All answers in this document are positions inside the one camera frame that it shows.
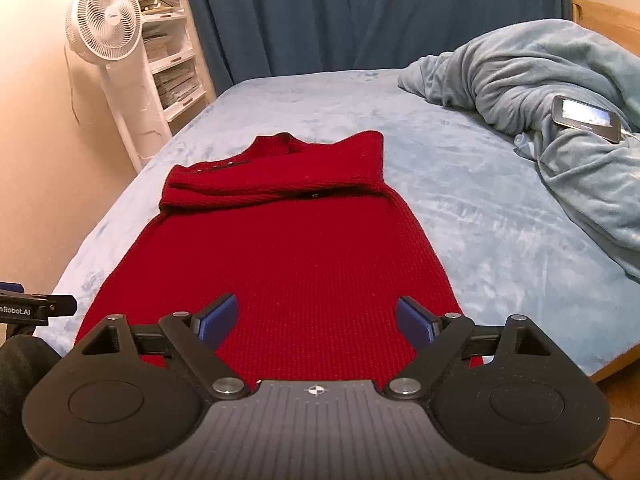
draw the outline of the black pants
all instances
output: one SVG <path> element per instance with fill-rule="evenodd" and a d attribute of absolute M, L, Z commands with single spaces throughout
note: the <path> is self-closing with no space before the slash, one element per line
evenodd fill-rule
<path fill-rule="evenodd" d="M 0 478 L 20 476 L 37 459 L 22 427 L 22 405 L 29 391 L 60 361 L 42 339 L 15 335 L 0 347 Z"/>

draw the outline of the fan pole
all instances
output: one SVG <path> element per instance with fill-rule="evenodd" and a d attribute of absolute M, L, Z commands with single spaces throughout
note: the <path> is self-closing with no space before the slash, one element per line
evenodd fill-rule
<path fill-rule="evenodd" d="M 107 102 L 109 104 L 109 108 L 111 109 L 111 113 L 113 114 L 113 120 L 118 127 L 118 131 L 120 132 L 120 137 L 122 138 L 122 143 L 124 144 L 127 153 L 129 154 L 129 158 L 131 159 L 131 163 L 136 170 L 136 173 L 140 173 L 142 171 L 142 162 L 140 161 L 140 156 L 138 155 L 138 150 L 133 144 L 133 139 L 131 138 L 131 133 L 129 131 L 129 127 L 120 112 L 120 106 L 118 106 L 117 97 L 115 88 L 113 87 L 113 83 L 111 82 L 111 75 L 107 70 L 106 65 L 100 65 L 100 75 L 102 76 L 100 79 L 102 80 L 102 89 L 104 90 L 104 95 L 107 97 Z"/>

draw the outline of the gray ribbed panel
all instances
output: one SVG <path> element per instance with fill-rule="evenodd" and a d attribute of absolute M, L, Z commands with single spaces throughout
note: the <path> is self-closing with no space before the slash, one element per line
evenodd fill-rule
<path fill-rule="evenodd" d="M 463 456 L 414 402 L 380 396 L 370 381 L 263 381 L 218 402 L 179 447 L 143 465 L 82 471 L 43 459 L 28 480 L 502 480 L 601 479 L 588 465 L 554 473 L 498 470 Z"/>

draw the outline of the red sweater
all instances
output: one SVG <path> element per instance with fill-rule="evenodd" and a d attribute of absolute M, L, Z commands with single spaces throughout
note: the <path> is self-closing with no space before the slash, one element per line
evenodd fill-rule
<path fill-rule="evenodd" d="M 104 316 L 157 322 L 238 297 L 218 356 L 258 379 L 382 384 L 414 356 L 398 332 L 407 294 L 460 312 L 420 224 L 382 177 L 383 137 L 335 144 L 257 137 L 226 160 L 175 166 L 160 214 L 105 280 L 78 333 Z"/>

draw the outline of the bed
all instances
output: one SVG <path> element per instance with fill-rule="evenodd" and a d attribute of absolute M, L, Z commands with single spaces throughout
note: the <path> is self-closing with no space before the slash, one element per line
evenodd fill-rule
<path fill-rule="evenodd" d="M 55 289 L 78 299 L 78 314 L 52 319 L 36 335 L 62 353 L 73 345 L 100 285 L 158 212 L 173 165 L 226 158 L 256 135 L 288 131 L 335 142 L 379 130 L 385 179 L 420 221 L 467 316 L 502 324 L 525 314 L 587 374 L 634 347 L 640 284 L 567 218 L 534 163 L 480 116 L 428 104 L 399 89 L 397 79 L 398 70 L 315 73 L 247 80 L 224 92 L 160 151 L 82 244 Z"/>

